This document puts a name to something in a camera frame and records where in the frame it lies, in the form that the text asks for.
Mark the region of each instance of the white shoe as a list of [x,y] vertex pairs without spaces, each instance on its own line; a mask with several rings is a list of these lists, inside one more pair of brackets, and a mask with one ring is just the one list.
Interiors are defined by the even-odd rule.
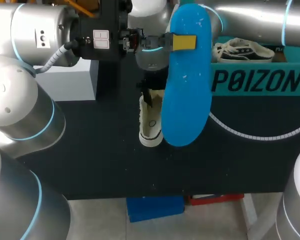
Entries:
[[226,43],[216,43],[212,49],[218,63],[270,63],[275,52],[257,42],[234,38]]
[[152,107],[145,101],[142,95],[140,102],[140,132],[139,139],[146,147],[156,147],[164,139],[161,131],[161,108],[163,97],[159,94],[152,98]]

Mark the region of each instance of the blue insole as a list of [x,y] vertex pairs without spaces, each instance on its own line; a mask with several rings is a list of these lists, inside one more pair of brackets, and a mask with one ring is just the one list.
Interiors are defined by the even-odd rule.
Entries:
[[181,147],[199,136],[210,113],[212,33],[209,15],[197,4],[185,4],[174,13],[170,32],[196,35],[195,50],[170,53],[169,76],[162,104],[164,139]]

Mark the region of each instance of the blue box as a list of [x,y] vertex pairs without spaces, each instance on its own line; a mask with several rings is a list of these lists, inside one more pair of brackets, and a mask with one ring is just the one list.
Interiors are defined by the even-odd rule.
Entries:
[[167,197],[129,197],[126,207],[130,222],[162,218],[182,214],[185,202],[182,196]]

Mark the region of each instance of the shoelace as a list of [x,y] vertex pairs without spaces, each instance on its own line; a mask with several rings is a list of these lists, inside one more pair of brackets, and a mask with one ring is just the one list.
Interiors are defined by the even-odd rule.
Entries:
[[239,50],[237,50],[234,46],[230,45],[230,42],[216,43],[214,45],[213,51],[215,52],[214,55],[217,57],[218,60],[222,57],[222,54],[224,52],[226,52],[226,53],[237,53],[237,52],[239,52]]

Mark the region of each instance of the white cable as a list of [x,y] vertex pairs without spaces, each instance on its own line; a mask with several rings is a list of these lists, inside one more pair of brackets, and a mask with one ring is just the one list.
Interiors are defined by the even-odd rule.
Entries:
[[296,130],[293,130],[291,132],[288,132],[286,134],[279,135],[279,136],[253,136],[253,135],[249,135],[249,134],[245,134],[245,133],[236,131],[236,130],[232,129],[231,127],[228,127],[222,121],[220,121],[212,112],[210,112],[209,116],[218,125],[220,125],[223,129],[227,130],[228,132],[230,132],[234,135],[237,135],[237,136],[239,136],[241,138],[245,138],[245,139],[252,139],[252,140],[256,140],[256,141],[277,141],[277,140],[282,140],[282,139],[288,139],[288,138],[300,133],[300,127],[299,127]]
[[53,54],[53,56],[49,59],[49,61],[41,68],[37,68],[35,70],[35,72],[37,74],[42,74],[45,73],[46,71],[48,71],[55,63],[56,61],[66,52],[68,52],[69,50],[65,49],[65,45],[63,45],[62,47],[60,47],[58,49],[58,51],[55,52],[55,54]]

